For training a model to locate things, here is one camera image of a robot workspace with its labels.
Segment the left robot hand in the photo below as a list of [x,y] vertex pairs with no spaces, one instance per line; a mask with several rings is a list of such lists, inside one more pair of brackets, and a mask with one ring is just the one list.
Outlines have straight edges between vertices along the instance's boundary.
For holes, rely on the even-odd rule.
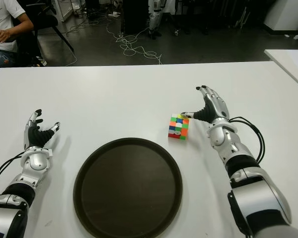
[[48,130],[40,130],[38,124],[42,123],[42,119],[37,119],[42,115],[42,110],[37,109],[32,113],[29,120],[26,123],[24,131],[24,150],[31,147],[43,148],[44,145],[53,137],[53,135],[60,129],[60,122],[56,122]]

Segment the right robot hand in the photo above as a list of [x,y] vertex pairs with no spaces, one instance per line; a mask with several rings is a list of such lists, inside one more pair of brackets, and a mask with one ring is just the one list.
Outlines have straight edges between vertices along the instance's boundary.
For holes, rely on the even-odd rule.
[[180,115],[184,118],[197,119],[208,123],[216,120],[229,121],[229,111],[225,101],[216,91],[206,85],[197,86],[196,90],[203,95],[205,105],[197,112],[183,112]]

